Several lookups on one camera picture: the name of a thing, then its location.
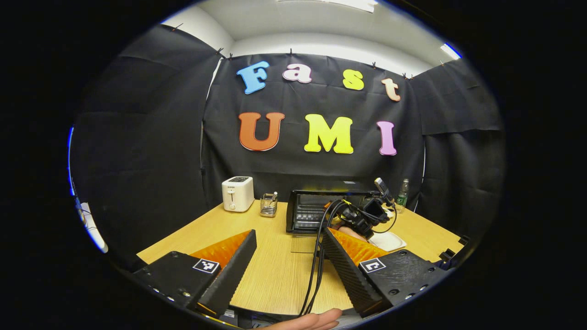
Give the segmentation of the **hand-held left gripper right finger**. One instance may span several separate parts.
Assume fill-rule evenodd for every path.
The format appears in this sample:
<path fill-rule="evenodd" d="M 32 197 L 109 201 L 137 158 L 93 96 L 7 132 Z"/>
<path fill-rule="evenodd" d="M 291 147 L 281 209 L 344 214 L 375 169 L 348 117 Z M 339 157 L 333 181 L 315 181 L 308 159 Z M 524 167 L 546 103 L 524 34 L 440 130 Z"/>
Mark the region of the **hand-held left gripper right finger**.
<path fill-rule="evenodd" d="M 447 270 L 407 249 L 355 262 L 344 249 L 340 235 L 327 229 L 322 246 L 355 311 L 363 318 L 403 304 L 448 276 Z"/>

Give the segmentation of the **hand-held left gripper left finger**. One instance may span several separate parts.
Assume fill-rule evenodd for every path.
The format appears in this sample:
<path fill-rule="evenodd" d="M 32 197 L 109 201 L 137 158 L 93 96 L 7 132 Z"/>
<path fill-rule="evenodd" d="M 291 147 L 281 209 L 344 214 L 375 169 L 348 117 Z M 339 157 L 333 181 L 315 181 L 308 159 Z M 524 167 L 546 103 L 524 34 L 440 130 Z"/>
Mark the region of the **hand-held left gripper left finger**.
<path fill-rule="evenodd" d="M 219 317 L 229 306 L 256 251 L 248 230 L 194 253 L 171 251 L 133 276 L 182 309 Z"/>

